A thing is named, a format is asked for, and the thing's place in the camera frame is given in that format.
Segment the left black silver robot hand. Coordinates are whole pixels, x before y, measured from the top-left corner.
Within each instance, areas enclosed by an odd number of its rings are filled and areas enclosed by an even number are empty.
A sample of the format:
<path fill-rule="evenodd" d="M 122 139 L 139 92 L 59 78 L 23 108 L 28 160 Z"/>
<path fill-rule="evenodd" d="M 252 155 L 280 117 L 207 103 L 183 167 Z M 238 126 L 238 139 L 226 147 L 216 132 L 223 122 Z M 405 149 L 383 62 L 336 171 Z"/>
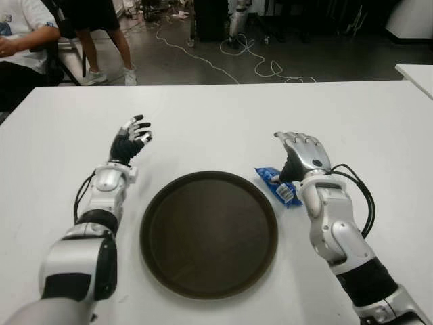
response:
<path fill-rule="evenodd" d="M 131 159 L 152 141 L 151 123 L 143 122 L 143 118 L 143 115 L 134 116 L 118 130 L 110 147 L 109 161 L 129 165 Z"/>

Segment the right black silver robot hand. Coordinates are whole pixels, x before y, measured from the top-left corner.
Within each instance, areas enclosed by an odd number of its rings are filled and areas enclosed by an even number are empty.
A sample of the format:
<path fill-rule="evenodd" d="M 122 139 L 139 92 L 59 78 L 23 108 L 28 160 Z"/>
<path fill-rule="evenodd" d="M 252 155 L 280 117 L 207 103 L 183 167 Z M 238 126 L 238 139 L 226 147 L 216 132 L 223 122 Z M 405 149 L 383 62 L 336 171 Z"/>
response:
<path fill-rule="evenodd" d="M 287 152 L 286 162 L 279 174 L 280 182 L 302 181 L 307 173 L 331 170 L 331 162 L 322 143 L 315 137 L 304 133 L 274 133 Z"/>

